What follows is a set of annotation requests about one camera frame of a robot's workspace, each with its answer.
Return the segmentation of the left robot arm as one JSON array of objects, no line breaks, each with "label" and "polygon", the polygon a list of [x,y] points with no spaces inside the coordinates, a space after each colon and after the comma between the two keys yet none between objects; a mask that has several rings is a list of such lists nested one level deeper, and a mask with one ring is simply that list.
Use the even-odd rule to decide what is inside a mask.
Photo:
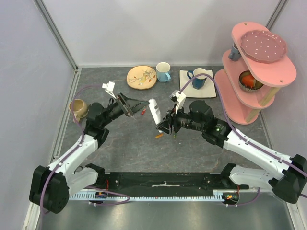
[{"label": "left robot arm", "polygon": [[122,115],[131,117],[143,110],[149,101],[137,100],[119,93],[115,101],[103,107],[100,103],[88,106],[85,129],[77,142],[59,159],[33,172],[30,202],[55,214],[61,212],[69,198],[92,185],[101,188],[105,184],[104,169],[93,164],[80,172],[77,167],[105,142],[109,130],[106,126]]}]

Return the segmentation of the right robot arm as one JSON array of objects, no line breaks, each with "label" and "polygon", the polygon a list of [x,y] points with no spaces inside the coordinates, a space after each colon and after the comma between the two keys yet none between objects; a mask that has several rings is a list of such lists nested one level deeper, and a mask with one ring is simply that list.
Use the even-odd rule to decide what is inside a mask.
[{"label": "right robot arm", "polygon": [[167,134],[177,133],[181,128],[199,131],[208,143],[235,152],[260,167],[247,169],[229,164],[229,172],[223,173],[219,180],[224,188],[237,184],[268,189],[291,204],[302,196],[307,183],[306,158],[276,152],[250,139],[231,124],[216,118],[205,101],[193,101],[188,113],[183,109],[169,110],[156,128]]}]

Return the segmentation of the white remote control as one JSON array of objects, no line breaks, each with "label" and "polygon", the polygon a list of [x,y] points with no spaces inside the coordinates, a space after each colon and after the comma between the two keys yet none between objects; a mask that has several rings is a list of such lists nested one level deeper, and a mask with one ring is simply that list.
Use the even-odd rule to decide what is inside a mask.
[{"label": "white remote control", "polygon": [[151,111],[152,117],[154,119],[155,124],[159,124],[162,122],[163,118],[161,115],[161,111],[158,107],[158,104],[154,98],[149,100],[149,109]]}]

